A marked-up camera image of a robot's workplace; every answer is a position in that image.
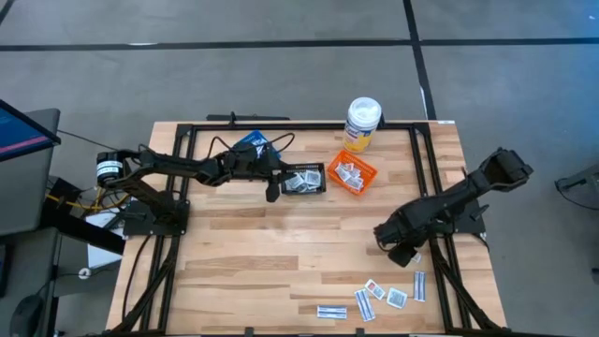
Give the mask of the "Lysol wipes canister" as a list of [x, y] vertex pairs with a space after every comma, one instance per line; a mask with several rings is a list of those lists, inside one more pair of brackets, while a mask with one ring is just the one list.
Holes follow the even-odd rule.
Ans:
[[347, 111], [343, 132], [343, 146], [353, 153], [362, 153], [370, 145], [381, 120], [382, 107], [373, 98], [354, 99]]

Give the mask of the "black plastic basket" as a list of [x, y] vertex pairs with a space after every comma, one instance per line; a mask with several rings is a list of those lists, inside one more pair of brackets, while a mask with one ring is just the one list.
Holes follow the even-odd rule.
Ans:
[[295, 168], [289, 170], [281, 170], [281, 173], [293, 173], [294, 175], [299, 175], [304, 181], [304, 172], [306, 170], [318, 170], [322, 176], [322, 183], [320, 186], [310, 186], [307, 191], [304, 193], [300, 193], [298, 188], [293, 190], [293, 193], [289, 196], [298, 196], [298, 195], [317, 195], [323, 194], [327, 191], [326, 186], [326, 174], [323, 163], [307, 163], [307, 164], [297, 164]]

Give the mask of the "grey stand leg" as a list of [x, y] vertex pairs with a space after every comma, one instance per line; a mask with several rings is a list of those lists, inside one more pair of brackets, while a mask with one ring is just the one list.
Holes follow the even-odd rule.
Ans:
[[587, 184], [593, 191], [599, 193], [599, 164], [592, 165], [571, 176], [560, 178], [555, 182], [557, 190], [561, 192], [584, 184]]

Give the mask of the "blue plastic basket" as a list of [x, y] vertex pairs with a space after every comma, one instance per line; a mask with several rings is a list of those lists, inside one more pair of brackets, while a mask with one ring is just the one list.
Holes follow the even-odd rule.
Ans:
[[233, 146], [233, 149], [238, 152], [241, 152], [242, 150], [253, 149], [256, 152], [256, 148], [258, 146], [263, 146], [265, 143], [270, 143], [271, 146], [273, 147], [272, 143], [259, 130], [254, 130], [254, 131], [250, 132], [248, 135], [246, 135], [244, 138], [239, 140]]

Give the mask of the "computer monitor blue screen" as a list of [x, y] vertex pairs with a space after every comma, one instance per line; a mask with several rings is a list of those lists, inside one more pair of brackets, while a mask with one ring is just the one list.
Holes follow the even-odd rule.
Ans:
[[55, 131], [0, 99], [0, 162], [59, 145]]

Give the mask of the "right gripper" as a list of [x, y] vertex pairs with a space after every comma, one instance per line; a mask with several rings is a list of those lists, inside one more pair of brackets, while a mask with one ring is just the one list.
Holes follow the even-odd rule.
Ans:
[[378, 243], [383, 246], [398, 244], [392, 248], [387, 257], [401, 267], [406, 267], [416, 255], [416, 249], [424, 242], [424, 231], [420, 224], [413, 224], [399, 210], [373, 229], [373, 234]]

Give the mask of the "orange plastic basket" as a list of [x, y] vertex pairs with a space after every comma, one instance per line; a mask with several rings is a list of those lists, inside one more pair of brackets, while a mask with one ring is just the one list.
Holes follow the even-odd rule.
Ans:
[[[346, 182], [343, 182], [335, 171], [335, 169], [337, 168], [344, 169], [344, 166], [349, 163], [353, 163], [355, 165], [355, 170], [349, 172], [351, 174], [351, 178], [359, 177], [364, 181], [364, 185], [362, 189], [359, 191], [348, 186]], [[346, 150], [341, 150], [337, 154], [337, 156], [331, 161], [331, 163], [327, 167], [327, 172], [329, 174], [329, 177], [334, 182], [340, 184], [343, 188], [357, 196], [362, 195], [365, 192], [365, 190], [368, 188], [368, 186], [371, 184], [376, 174], [378, 173], [378, 171], [374, 167], [371, 167], [369, 164], [362, 161], [360, 158]]]

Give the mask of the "white paper box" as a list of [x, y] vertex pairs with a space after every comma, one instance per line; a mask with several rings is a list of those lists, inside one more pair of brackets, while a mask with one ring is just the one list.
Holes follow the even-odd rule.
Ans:
[[[113, 212], [101, 212], [95, 215], [90, 215], [85, 220], [93, 226], [104, 227], [110, 220], [116, 219], [116, 213]], [[120, 261], [122, 256], [120, 254], [112, 253], [102, 248], [98, 248], [91, 244], [87, 245], [87, 256], [88, 256], [88, 268], [97, 269], [106, 266], [110, 263]]]

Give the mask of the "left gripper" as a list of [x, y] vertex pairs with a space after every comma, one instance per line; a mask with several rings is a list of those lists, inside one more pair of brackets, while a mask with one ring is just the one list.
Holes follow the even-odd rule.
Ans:
[[277, 173], [275, 170], [294, 169], [297, 164], [282, 161], [270, 143], [263, 145], [261, 158], [253, 149], [235, 151], [233, 147], [225, 154], [223, 165], [233, 180], [267, 180], [266, 201], [275, 202], [281, 195], [290, 195], [293, 190], [286, 186], [293, 173]]

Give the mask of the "black stand leg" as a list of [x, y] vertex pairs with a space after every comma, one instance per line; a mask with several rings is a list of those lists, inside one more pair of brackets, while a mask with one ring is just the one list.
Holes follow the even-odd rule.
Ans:
[[53, 227], [71, 239], [121, 255], [125, 244], [121, 236], [85, 220], [84, 216], [92, 212], [93, 206], [80, 201], [83, 194], [83, 189], [51, 176], [47, 180], [40, 226]]

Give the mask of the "black computer mouse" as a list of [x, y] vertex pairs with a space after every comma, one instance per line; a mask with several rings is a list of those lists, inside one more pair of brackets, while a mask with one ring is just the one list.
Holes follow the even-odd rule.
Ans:
[[9, 337], [34, 337], [41, 317], [43, 299], [37, 294], [23, 298], [9, 322]]

